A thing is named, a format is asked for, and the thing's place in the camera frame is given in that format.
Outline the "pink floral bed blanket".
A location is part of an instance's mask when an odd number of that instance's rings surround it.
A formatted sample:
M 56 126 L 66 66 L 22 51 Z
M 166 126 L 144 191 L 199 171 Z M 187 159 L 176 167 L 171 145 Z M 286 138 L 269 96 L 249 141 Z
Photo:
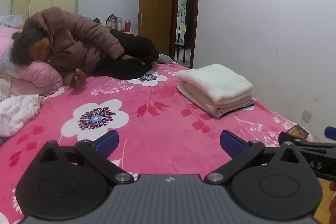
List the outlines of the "pink floral bed blanket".
M 60 88 L 48 94 L 39 115 L 1 146 L 1 223 L 22 219 L 15 188 L 49 140 L 74 145 L 116 130 L 119 145 L 109 159 L 134 177 L 204 176 L 230 160 L 220 146 L 223 130 L 275 147 L 279 133 L 294 125 L 259 102 L 215 119 L 178 91 L 181 70 L 157 65 L 140 79 L 91 77 L 81 93 Z

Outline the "white crumpled garment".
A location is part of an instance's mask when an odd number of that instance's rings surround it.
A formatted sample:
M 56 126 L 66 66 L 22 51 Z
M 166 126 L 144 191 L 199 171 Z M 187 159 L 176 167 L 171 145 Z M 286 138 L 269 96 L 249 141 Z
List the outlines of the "white crumpled garment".
M 36 118 L 45 98 L 34 95 L 15 96 L 1 102 L 1 137 L 17 134 L 25 124 Z

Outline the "yellow chair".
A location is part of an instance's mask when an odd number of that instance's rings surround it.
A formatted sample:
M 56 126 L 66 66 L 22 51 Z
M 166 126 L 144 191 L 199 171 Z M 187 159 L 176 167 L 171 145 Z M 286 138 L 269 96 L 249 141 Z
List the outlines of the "yellow chair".
M 186 45 L 184 43 L 184 40 L 181 38 L 181 35 L 184 35 L 186 33 L 186 25 L 180 24 L 178 29 L 178 37 L 175 42 L 175 51 L 177 59 L 179 59 L 179 52 L 180 50 L 183 50 L 183 63 L 186 62 Z

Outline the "person in brown jacket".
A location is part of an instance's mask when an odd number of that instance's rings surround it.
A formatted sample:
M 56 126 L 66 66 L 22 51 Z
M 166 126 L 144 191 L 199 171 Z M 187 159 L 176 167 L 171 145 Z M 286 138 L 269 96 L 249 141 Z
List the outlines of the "person in brown jacket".
M 44 61 L 70 88 L 82 88 L 88 75 L 119 80 L 142 77 L 153 64 L 171 64 L 144 36 L 126 34 L 81 15 L 50 7 L 29 17 L 13 34 L 10 61 L 17 66 Z

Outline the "folded beige clothes stack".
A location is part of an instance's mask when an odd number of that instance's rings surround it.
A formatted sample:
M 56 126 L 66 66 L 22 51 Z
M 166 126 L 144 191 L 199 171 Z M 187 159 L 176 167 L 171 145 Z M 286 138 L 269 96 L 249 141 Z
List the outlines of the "folded beige clothes stack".
M 186 82 L 179 83 L 177 89 L 187 99 L 211 114 L 214 118 L 220 118 L 233 111 L 250 107 L 255 102 L 250 93 L 247 96 L 238 97 L 238 100 L 229 99 L 225 100 L 221 105 L 216 105 L 210 97 Z

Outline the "white knit sweater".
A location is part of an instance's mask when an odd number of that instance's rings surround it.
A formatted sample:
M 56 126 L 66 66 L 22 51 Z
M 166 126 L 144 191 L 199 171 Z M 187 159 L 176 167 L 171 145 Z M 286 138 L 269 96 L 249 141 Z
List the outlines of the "white knit sweater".
M 175 76 L 197 88 L 216 104 L 251 94 L 253 88 L 245 77 L 220 64 L 179 71 Z

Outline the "pink quilt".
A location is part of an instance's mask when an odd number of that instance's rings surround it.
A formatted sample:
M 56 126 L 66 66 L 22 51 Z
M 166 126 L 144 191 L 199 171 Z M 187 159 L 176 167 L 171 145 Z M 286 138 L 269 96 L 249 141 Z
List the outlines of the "pink quilt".
M 48 95 L 63 86 L 61 75 L 43 61 L 17 66 L 10 61 L 12 35 L 18 28 L 1 26 L 1 100 L 27 94 Z

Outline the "red bottle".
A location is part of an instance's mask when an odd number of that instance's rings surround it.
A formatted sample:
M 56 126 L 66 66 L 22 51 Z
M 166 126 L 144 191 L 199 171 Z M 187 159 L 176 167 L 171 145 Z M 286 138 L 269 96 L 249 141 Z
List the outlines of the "red bottle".
M 130 20 L 125 21 L 125 32 L 130 32 L 131 29 L 131 22 Z

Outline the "dark smartphone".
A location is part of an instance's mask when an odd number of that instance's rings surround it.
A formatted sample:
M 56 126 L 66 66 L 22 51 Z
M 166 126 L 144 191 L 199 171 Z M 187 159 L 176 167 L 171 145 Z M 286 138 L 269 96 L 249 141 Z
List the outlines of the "dark smartphone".
M 307 139 L 309 136 L 309 132 L 298 124 L 288 129 L 286 133 L 289 134 L 291 137 L 294 137 L 294 139 L 304 140 Z

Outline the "brown wooden door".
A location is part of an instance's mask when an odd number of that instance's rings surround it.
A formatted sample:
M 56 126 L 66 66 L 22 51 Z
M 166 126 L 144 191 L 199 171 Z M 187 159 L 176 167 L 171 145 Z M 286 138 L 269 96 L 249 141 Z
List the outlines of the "brown wooden door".
M 173 0 L 139 0 L 138 34 L 150 39 L 159 53 L 169 54 Z

